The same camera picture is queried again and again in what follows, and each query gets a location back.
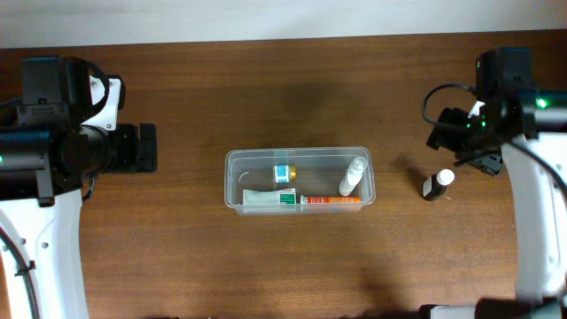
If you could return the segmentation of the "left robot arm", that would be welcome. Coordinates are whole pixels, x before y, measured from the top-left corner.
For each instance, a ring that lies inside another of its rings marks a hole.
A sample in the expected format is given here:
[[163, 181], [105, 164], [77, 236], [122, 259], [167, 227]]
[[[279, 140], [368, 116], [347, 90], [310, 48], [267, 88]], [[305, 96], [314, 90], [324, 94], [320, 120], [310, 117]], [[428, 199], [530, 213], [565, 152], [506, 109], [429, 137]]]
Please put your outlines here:
[[85, 318], [82, 205], [102, 174], [152, 173], [157, 129], [120, 124], [126, 86], [81, 58], [26, 58], [1, 127], [1, 262], [14, 318]]

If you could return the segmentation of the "dark bottle white cap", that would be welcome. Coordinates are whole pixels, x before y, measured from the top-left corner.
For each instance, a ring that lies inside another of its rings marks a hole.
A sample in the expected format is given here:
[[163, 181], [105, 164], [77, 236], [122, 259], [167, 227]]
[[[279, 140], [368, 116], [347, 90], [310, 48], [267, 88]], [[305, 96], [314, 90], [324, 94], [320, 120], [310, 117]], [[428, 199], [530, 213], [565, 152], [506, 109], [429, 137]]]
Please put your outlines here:
[[437, 174], [431, 175], [423, 183], [423, 198], [427, 201], [435, 201], [447, 190], [454, 181], [455, 174], [450, 169], [442, 169]]

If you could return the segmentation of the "white green medicine box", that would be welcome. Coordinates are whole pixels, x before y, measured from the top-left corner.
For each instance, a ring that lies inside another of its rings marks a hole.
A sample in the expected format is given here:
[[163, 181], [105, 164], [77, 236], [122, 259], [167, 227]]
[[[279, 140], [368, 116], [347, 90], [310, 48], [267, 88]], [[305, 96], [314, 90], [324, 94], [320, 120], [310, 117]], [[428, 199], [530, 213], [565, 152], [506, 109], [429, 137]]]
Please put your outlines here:
[[296, 202], [297, 195], [294, 188], [277, 191], [243, 190], [243, 204], [245, 206], [295, 205]]

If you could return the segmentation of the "white spray bottle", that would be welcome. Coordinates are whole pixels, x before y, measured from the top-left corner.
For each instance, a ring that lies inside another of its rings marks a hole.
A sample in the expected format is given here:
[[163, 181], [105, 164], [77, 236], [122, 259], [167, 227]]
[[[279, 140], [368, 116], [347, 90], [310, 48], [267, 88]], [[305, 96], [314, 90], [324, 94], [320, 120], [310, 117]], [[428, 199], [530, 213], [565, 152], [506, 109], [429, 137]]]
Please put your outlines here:
[[358, 186], [361, 181], [366, 169], [369, 166], [369, 162], [364, 157], [356, 157], [348, 169], [346, 174], [340, 182], [339, 194], [343, 197], [350, 196], [354, 189]]

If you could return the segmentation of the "orange tablet tube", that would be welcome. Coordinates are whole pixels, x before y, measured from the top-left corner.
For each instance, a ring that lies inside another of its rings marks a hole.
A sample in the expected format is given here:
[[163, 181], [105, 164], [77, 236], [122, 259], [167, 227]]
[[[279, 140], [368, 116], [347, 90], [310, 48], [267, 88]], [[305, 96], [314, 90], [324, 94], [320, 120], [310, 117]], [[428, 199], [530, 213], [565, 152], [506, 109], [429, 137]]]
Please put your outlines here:
[[311, 205], [311, 204], [351, 204], [351, 203], [361, 203], [361, 198], [358, 197], [320, 197], [320, 196], [304, 196], [301, 195], [299, 198], [299, 203], [301, 205]]

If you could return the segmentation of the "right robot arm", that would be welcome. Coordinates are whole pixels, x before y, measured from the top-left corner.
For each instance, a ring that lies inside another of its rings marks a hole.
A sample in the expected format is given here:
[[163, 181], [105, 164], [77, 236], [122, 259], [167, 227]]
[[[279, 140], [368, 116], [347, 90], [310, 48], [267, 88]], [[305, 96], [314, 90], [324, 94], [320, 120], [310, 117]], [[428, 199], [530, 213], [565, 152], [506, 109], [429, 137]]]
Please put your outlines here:
[[476, 59], [476, 103], [446, 108], [427, 145], [454, 153], [456, 167], [489, 175], [507, 170], [517, 232], [512, 300], [472, 306], [423, 305], [422, 318], [564, 318], [566, 316], [566, 93], [542, 89], [527, 48], [501, 47]]

